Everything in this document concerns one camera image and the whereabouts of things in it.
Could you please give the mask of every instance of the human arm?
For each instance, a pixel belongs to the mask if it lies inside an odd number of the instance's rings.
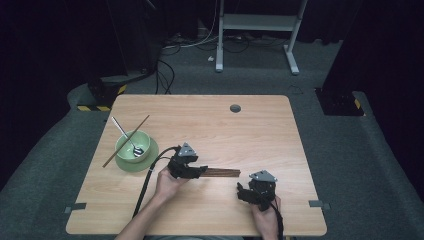
[[[147,229],[159,215],[160,210],[171,200],[180,187],[189,179],[174,178],[168,167],[158,174],[156,191],[146,206],[125,226],[115,239],[143,239]]]
[[[272,205],[280,209],[281,199],[275,196]],[[267,210],[261,212],[258,205],[250,204],[253,219],[255,220],[256,229],[261,234],[264,240],[278,239],[278,221],[275,210],[270,206]]]

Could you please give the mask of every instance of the cable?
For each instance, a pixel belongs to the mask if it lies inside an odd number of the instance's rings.
[[[209,34],[203,40],[201,40],[200,42],[189,44],[189,45],[181,45],[181,47],[193,47],[193,46],[197,46],[197,45],[203,44],[203,43],[208,41],[208,38],[211,36],[212,30],[215,26],[217,9],[218,9],[218,0],[215,0],[215,12],[214,12],[214,16],[213,16],[212,27],[211,27],[211,30],[209,31]]]
[[[200,46],[196,46],[196,48],[197,48],[197,49],[200,49],[200,50],[202,50],[202,51],[210,52],[210,51],[216,50],[217,46],[216,46],[216,44],[214,44],[214,45],[213,45],[213,48],[210,48],[210,49],[201,48]]]
[[[249,46],[250,46],[250,41],[249,41],[249,39],[248,38],[246,38],[245,36],[241,36],[241,39],[235,39],[234,40],[234,38],[229,38],[229,39],[233,39],[233,41],[232,42],[235,42],[235,43],[247,43],[246,44],[246,46],[242,49],[242,50],[239,50],[239,51],[230,51],[230,50],[228,50],[227,48],[225,48],[225,47],[223,47],[223,49],[226,51],[226,52],[229,52],[229,53],[242,53],[242,52],[244,52],[244,51],[246,51],[248,48],[249,48]]]
[[[140,196],[138,197],[137,205],[135,206],[135,210],[133,213],[133,218],[138,214],[140,210],[141,202],[143,201],[144,195],[146,194],[147,186],[149,185],[150,176],[152,175],[153,170],[155,169],[156,163],[162,158],[162,155],[170,150],[177,151],[178,147],[170,147],[163,150],[150,165],[149,172],[147,173],[146,179],[144,180],[143,188],[141,189]]]
[[[255,187],[253,187],[252,190],[259,194],[259,197],[262,199],[262,201],[267,202],[268,205],[274,209],[275,216],[277,217],[278,239],[283,240],[283,232],[284,232],[283,217],[281,216],[281,213],[278,209],[277,200],[274,197],[274,201],[275,201],[275,206],[274,206],[272,202],[266,199]]]
[[[175,72],[174,72],[174,69],[171,67],[171,65],[169,65],[168,63],[166,63],[166,62],[164,62],[164,61],[162,61],[162,60],[158,60],[159,62],[161,62],[161,63],[163,63],[163,64],[165,64],[166,66],[168,66],[169,67],[169,69],[171,70],[171,72],[172,72],[172,79],[171,79],[171,82],[169,83],[169,85],[168,85],[168,87],[165,89],[165,94],[167,94],[167,93],[169,93],[169,94],[171,94],[171,86],[172,86],[172,84],[174,83],[174,79],[175,79]]]
[[[260,38],[253,39],[253,40],[250,40],[250,45],[255,47],[274,47],[274,46],[285,44],[288,41],[288,39],[274,38],[274,39],[267,39],[271,41],[270,43],[254,43],[253,41],[256,41],[256,40],[263,41],[263,39],[260,39]]]
[[[171,78],[170,82],[168,82],[168,79],[165,77],[165,75],[161,71],[159,71],[159,67],[158,67],[159,63],[165,64],[171,70],[172,78]],[[171,86],[172,86],[172,84],[174,83],[174,80],[175,80],[174,69],[168,63],[158,59],[158,64],[157,64],[157,67],[156,67],[155,70],[156,70],[156,91],[155,91],[155,94],[158,94],[158,92],[159,92],[159,82],[162,85],[162,87],[165,89],[164,94],[171,94]],[[166,85],[164,85],[164,82],[162,81],[160,76],[162,76],[162,78],[166,82]]]
[[[177,54],[177,53],[179,53],[180,51],[181,51],[181,45],[180,44],[178,44],[178,45],[175,45],[175,46],[168,46],[168,47],[164,47],[164,48],[162,48],[162,49],[171,49],[171,48],[178,48],[177,49],[177,51],[175,51],[175,52],[173,52],[173,53],[162,53],[162,55],[163,56],[172,56],[172,55],[174,55],[174,54]]]

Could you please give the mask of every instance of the chopstick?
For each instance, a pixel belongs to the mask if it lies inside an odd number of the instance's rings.
[[[208,168],[201,177],[239,177],[239,169]]]
[[[128,142],[128,140],[131,139],[131,137],[134,135],[135,132],[137,132],[137,130],[141,127],[141,125],[143,125],[143,123],[150,117],[150,115],[147,115],[147,117],[140,123],[140,125],[138,125],[138,127],[130,134],[130,136],[128,136],[128,138],[124,141],[124,143],[122,143],[122,145],[116,149],[116,151],[112,154],[112,156],[110,156],[110,158],[105,162],[105,164],[103,164],[103,168],[105,168],[109,162],[113,159],[113,157],[115,157],[116,154],[118,154],[119,150],[121,150],[121,148],[125,145],[125,143]]]

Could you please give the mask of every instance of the table top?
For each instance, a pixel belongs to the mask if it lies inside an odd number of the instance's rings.
[[[231,105],[241,111],[230,111]],[[199,156],[190,166],[240,169],[239,178],[200,177],[185,184],[152,224],[148,235],[258,236],[248,203],[237,198],[237,182],[248,188],[250,173],[267,170],[278,178],[286,236],[321,236],[327,231],[289,99],[275,95],[118,96],[110,117],[126,130],[148,133],[163,150],[188,142]],[[131,220],[147,170],[128,173],[112,160],[120,131],[109,118],[76,203],[70,234],[117,234]],[[164,156],[171,157],[169,151]],[[168,159],[159,160],[155,173]],[[153,195],[153,173],[141,207]]]

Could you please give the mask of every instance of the gray carpet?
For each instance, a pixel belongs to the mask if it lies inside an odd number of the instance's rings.
[[[225,47],[230,51],[243,49],[235,43]],[[423,203],[385,142],[365,94],[354,93],[364,117],[322,113],[314,88],[322,86],[339,47],[296,43],[298,76],[288,70],[281,45],[225,52],[222,73],[216,73],[215,62],[208,61],[209,56],[215,57],[215,51],[182,48],[161,59],[175,71],[172,94],[289,97],[319,199],[331,205],[324,211],[328,232],[317,239],[424,239]],[[160,63],[159,71],[171,80],[166,65]],[[109,116],[108,112],[76,110],[85,87],[69,93],[71,111],[38,142],[2,190],[1,239],[114,238],[65,231],[69,215],[64,209],[76,200]],[[125,94],[154,94],[155,89],[152,75],[128,84]]]

